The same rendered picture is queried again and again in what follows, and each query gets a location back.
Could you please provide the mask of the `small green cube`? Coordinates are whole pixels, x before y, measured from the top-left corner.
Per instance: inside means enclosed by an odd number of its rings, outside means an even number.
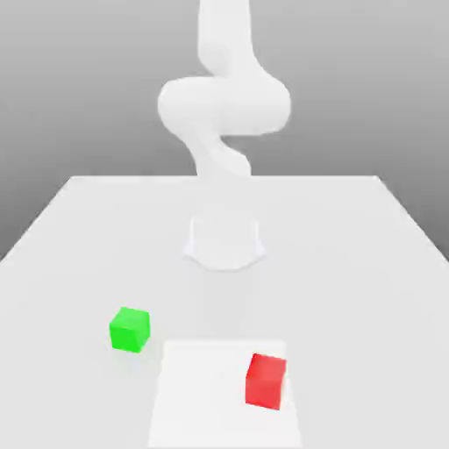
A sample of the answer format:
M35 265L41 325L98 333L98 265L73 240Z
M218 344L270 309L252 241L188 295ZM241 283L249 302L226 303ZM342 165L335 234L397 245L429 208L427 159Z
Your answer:
M110 321L109 330L114 349L140 353L151 337L150 314L146 310L121 307Z

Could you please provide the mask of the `small red cube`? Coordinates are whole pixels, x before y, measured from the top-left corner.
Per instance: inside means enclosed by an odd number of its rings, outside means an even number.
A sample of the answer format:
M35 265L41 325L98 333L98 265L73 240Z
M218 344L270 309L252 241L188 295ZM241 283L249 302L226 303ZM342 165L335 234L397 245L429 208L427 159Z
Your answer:
M286 370L285 359L254 353L246 372L246 403L270 410L279 410Z

